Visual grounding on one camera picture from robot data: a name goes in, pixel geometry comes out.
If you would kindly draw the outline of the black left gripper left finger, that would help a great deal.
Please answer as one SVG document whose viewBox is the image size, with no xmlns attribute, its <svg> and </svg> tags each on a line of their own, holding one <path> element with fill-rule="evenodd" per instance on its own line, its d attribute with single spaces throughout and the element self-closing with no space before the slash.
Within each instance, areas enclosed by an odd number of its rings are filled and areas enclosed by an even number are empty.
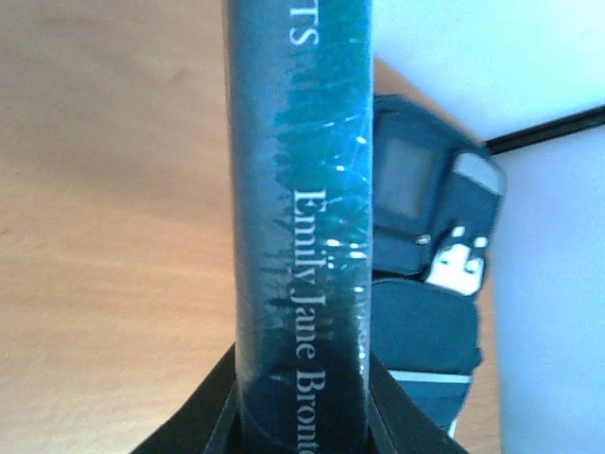
<svg viewBox="0 0 605 454">
<path fill-rule="evenodd" d="M 239 451 L 239 416 L 230 347 L 183 405 L 134 448 L 135 454 Z"/>
</svg>

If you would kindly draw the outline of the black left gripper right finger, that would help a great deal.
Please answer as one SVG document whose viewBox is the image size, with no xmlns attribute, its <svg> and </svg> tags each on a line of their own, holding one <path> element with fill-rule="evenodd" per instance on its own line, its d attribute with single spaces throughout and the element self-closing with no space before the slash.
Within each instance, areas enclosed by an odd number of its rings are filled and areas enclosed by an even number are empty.
<svg viewBox="0 0 605 454">
<path fill-rule="evenodd" d="M 370 354 L 368 453 L 466 454 L 409 398 L 375 354 Z"/>
</svg>

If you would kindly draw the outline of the black frame post right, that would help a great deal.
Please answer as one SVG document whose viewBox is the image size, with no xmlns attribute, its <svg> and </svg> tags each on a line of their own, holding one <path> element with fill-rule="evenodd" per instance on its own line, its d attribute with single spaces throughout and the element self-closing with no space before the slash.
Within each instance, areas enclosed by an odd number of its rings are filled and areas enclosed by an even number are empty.
<svg viewBox="0 0 605 454">
<path fill-rule="evenodd" d="M 605 107 L 599 106 L 490 139 L 486 142 L 486 147 L 493 155 L 503 154 L 601 127 L 604 125 L 604 118 Z"/>
</svg>

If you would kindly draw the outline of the dark blue Wuthering Heights book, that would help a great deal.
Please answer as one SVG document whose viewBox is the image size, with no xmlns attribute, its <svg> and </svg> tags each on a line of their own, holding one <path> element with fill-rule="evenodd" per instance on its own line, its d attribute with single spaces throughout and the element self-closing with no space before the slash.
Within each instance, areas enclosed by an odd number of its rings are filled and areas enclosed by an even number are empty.
<svg viewBox="0 0 605 454">
<path fill-rule="evenodd" d="M 371 9 L 224 5 L 246 453 L 368 444 Z"/>
</svg>

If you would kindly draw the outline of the navy blue student backpack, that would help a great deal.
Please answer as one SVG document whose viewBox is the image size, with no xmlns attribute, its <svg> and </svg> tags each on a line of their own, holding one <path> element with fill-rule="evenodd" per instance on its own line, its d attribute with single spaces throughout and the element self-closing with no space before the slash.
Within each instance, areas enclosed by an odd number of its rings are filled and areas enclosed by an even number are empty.
<svg viewBox="0 0 605 454">
<path fill-rule="evenodd" d="M 373 101 L 372 351 L 453 434 L 482 360 L 476 298 L 506 193 L 491 152 L 397 95 Z"/>
</svg>

